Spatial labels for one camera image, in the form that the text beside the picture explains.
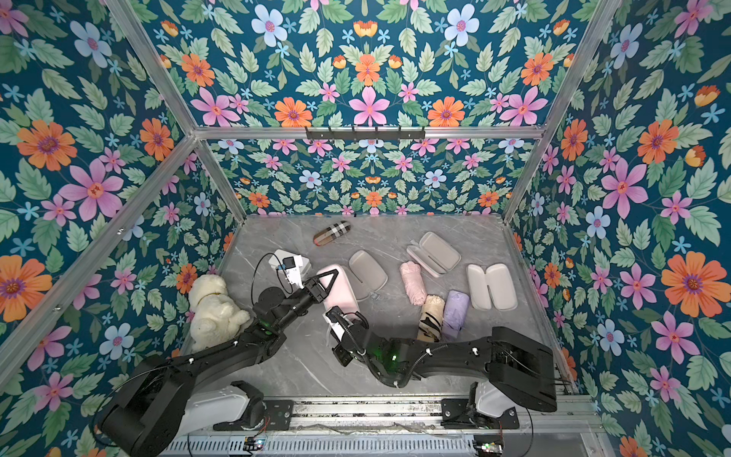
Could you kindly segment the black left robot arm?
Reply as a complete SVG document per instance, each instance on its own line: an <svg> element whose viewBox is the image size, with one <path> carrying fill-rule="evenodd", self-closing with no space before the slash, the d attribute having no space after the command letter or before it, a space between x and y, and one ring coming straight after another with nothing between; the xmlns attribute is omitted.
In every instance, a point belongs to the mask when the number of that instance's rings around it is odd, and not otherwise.
<svg viewBox="0 0 731 457"><path fill-rule="evenodd" d="M145 359L104 409L95 413L91 427L129 456L159 455L178 434L196 388L268 361L286 342L285 329L312 306L325 302L335 282L344 277L332 268L308 278L291 295L268 288L256 304L267 312L239 335L187 356Z"/></svg>

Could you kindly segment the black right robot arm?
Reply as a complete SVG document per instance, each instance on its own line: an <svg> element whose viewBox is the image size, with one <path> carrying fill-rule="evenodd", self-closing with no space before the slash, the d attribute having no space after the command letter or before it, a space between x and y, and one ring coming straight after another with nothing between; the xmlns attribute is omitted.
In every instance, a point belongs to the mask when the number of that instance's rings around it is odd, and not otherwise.
<svg viewBox="0 0 731 457"><path fill-rule="evenodd" d="M326 312L336 351L363 363L373 377L402 390L409 382L432 376L482 379L512 403L531 411L557 411L553 352L547 346L507 327L466 342L425 342L385 338L351 319L340 308Z"/></svg>

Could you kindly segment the closed white umbrella case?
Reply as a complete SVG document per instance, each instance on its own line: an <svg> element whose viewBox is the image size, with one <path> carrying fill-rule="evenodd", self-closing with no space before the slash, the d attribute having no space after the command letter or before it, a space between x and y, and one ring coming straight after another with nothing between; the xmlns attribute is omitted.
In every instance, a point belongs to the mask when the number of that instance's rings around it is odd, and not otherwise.
<svg viewBox="0 0 731 457"><path fill-rule="evenodd" d="M311 269L310 259L282 249L276 249L268 264L277 273L283 274L289 282L302 281Z"/></svg>

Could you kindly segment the beige black striped umbrella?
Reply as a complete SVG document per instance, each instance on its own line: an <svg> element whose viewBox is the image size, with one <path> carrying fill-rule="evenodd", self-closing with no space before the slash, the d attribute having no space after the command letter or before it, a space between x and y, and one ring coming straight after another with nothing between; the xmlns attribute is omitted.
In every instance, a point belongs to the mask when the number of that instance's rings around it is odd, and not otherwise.
<svg viewBox="0 0 731 457"><path fill-rule="evenodd" d="M417 340L437 343L442 339L445 300L438 295L428 295L419 320Z"/></svg>

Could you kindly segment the pink folded umbrella upper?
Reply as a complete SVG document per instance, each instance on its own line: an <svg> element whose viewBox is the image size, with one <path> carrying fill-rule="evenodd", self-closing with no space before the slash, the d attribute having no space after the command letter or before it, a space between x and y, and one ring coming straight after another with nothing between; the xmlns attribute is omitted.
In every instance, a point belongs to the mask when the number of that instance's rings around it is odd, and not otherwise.
<svg viewBox="0 0 731 457"><path fill-rule="evenodd" d="M422 306L426 302L426 286L422 278L422 268L412 261L400 266L400 274L405 286L405 294L413 306Z"/></svg>

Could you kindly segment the lilac folded umbrella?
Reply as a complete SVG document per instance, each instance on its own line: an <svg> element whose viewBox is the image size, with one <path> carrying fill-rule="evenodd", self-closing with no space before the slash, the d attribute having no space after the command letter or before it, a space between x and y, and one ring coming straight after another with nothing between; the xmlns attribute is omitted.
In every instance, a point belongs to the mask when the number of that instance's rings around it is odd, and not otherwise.
<svg viewBox="0 0 731 457"><path fill-rule="evenodd" d="M470 297L462 291L450 291L445 301L441 335L445 341L456 341L464 327Z"/></svg>

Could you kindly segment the open grey case centre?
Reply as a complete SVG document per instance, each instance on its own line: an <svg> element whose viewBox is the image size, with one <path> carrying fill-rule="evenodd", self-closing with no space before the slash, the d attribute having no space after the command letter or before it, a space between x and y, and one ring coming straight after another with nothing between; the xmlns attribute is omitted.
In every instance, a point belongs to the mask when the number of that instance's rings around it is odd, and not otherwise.
<svg viewBox="0 0 731 457"><path fill-rule="evenodd" d="M371 297L388 283L388 275L383 267L362 249L353 253L348 260L346 275L358 302Z"/></svg>

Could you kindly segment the cream plush teddy bear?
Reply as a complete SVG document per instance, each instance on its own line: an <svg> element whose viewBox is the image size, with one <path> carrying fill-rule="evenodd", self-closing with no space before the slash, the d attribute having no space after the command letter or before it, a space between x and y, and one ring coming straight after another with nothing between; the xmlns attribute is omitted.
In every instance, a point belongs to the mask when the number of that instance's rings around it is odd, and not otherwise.
<svg viewBox="0 0 731 457"><path fill-rule="evenodd" d="M188 293L192 351L201 352L234 338L249 321L251 314L240 308L228 295L223 277L206 274L197 278Z"/></svg>

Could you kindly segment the white ventilation grille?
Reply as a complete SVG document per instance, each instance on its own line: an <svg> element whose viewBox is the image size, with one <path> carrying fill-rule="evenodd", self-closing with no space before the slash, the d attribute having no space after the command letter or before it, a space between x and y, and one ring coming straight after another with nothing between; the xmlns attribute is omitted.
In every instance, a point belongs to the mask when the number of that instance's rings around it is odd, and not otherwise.
<svg viewBox="0 0 731 457"><path fill-rule="evenodd" d="M471 438L427 435L274 435L178 438L164 456L475 456Z"/></svg>

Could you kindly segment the open pink-edged grey case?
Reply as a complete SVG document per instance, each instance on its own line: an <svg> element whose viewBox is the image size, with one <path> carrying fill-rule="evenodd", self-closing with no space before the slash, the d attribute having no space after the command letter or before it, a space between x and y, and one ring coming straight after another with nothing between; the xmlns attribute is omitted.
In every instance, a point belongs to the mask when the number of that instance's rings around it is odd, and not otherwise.
<svg viewBox="0 0 731 457"><path fill-rule="evenodd" d="M435 232L427 232L418 241L411 241L407 254L434 278L452 272L462 256Z"/></svg>

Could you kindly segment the open white case right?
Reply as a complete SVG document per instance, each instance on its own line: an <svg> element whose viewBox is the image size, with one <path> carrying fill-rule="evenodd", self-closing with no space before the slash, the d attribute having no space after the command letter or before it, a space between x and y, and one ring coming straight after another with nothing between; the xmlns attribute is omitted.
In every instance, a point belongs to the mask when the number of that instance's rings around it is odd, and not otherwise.
<svg viewBox="0 0 731 457"><path fill-rule="evenodd" d="M487 268L468 265L471 306L476 310L509 312L518 306L517 292L508 266L495 264Z"/></svg>

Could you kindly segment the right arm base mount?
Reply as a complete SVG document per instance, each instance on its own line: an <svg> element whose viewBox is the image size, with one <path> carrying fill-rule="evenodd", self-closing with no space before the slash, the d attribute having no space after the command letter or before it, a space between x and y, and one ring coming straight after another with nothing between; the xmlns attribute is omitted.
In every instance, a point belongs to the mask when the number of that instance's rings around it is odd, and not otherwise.
<svg viewBox="0 0 731 457"><path fill-rule="evenodd" d="M517 430L520 421L516 404L488 382L473 383L467 398L441 401L443 428L466 430Z"/></svg>

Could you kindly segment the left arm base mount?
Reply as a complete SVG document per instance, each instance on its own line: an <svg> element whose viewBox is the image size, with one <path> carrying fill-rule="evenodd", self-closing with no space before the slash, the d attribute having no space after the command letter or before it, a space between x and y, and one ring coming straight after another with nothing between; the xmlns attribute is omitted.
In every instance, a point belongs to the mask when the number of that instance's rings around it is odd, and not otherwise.
<svg viewBox="0 0 731 457"><path fill-rule="evenodd" d="M177 437L198 430L287 430L293 415L292 400L265 399L244 381L220 390L198 392L188 400Z"/></svg>

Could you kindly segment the metal hook rail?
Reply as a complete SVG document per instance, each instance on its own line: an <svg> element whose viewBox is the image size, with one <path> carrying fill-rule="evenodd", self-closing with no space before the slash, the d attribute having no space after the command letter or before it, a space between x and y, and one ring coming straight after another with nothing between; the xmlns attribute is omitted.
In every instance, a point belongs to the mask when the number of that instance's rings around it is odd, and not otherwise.
<svg viewBox="0 0 731 457"><path fill-rule="evenodd" d="M413 128L306 128L306 139L308 140L422 140L426 139L425 129Z"/></svg>

